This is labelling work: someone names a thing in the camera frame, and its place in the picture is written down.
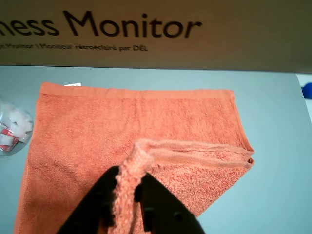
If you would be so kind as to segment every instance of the towel label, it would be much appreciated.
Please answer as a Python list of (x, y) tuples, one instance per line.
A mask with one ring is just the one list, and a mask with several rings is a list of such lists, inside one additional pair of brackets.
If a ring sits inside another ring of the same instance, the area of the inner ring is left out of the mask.
[(64, 86), (81, 86), (81, 83), (65, 84)]

